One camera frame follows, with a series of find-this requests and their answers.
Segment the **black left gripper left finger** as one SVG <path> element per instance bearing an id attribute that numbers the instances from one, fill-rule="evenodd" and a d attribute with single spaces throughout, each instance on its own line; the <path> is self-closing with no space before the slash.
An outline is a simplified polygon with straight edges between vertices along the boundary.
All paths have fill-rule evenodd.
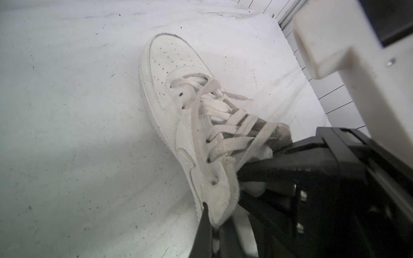
<path id="1" fill-rule="evenodd" d="M 213 257 L 213 227 L 209 221 L 208 205 L 203 203 L 203 212 L 189 258 Z"/>

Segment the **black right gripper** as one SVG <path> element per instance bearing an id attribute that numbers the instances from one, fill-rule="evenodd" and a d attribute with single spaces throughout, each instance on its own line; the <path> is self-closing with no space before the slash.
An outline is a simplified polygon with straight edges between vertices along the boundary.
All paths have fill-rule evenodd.
<path id="1" fill-rule="evenodd" d="M 413 255 L 411 169 L 359 130 L 320 127 L 237 176 L 297 185 L 296 193 L 241 192 L 260 258 Z"/>

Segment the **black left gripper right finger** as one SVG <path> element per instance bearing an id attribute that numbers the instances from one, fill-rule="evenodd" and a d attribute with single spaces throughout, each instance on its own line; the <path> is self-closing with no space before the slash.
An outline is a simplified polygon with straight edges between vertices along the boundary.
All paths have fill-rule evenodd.
<path id="1" fill-rule="evenodd" d="M 225 222 L 219 228 L 221 258 L 246 258 L 233 222 Z"/>

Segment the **white leather sneaker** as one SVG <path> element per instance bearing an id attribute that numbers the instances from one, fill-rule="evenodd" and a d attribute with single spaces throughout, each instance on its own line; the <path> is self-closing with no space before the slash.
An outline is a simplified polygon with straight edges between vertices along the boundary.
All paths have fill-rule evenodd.
<path id="1" fill-rule="evenodd" d="M 215 228 L 234 217 L 243 251 L 256 258 L 251 223 L 238 205 L 237 173 L 289 146 L 289 126 L 232 104 L 243 96 L 224 92 L 197 52 L 175 34 L 148 40 L 140 55 L 139 83 L 153 127 L 185 172 L 197 215 L 206 212 Z"/>

